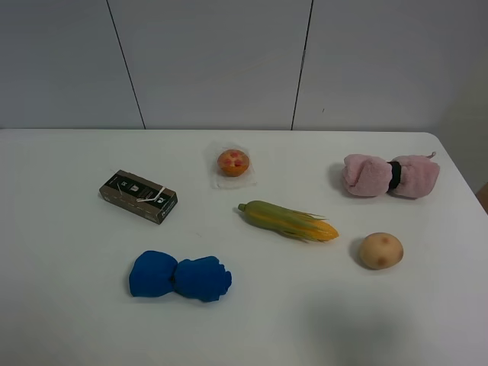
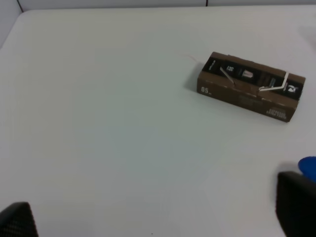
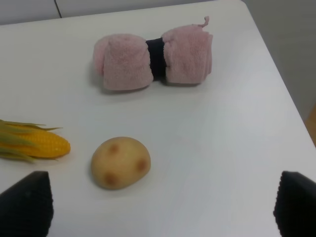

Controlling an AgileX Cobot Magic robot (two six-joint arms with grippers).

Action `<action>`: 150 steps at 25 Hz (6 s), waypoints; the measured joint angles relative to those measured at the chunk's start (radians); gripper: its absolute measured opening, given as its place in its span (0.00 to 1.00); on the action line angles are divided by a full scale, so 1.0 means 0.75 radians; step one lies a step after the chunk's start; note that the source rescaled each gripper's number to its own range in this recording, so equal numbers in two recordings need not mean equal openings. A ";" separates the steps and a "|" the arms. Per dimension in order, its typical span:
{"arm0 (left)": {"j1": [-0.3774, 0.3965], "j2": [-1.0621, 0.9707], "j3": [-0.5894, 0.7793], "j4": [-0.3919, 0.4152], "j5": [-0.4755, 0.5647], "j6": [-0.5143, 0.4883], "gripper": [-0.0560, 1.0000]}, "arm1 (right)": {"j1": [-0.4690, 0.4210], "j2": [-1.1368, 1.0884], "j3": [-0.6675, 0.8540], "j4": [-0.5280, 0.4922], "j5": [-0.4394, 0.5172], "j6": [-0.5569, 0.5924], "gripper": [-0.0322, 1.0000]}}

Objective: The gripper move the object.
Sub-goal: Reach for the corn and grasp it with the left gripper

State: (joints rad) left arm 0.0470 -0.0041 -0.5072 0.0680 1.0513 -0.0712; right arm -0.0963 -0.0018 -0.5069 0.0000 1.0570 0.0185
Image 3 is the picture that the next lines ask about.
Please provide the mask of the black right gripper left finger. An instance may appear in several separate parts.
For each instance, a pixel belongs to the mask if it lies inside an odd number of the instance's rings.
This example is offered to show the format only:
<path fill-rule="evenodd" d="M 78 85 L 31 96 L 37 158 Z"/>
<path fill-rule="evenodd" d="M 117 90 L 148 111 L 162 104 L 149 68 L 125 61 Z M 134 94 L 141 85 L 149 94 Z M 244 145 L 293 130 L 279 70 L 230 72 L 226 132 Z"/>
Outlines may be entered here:
<path fill-rule="evenodd" d="M 53 215 L 47 171 L 34 171 L 0 194 L 2 237 L 46 237 Z"/>

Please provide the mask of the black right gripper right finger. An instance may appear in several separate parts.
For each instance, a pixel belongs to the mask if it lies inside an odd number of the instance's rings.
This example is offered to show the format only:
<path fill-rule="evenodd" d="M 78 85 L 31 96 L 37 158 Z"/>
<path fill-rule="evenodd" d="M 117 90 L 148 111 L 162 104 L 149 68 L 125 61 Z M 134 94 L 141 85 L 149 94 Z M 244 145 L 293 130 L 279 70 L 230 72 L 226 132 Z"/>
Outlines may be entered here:
<path fill-rule="evenodd" d="M 315 237 L 316 183 L 299 172 L 283 171 L 273 215 L 282 237 Z"/>

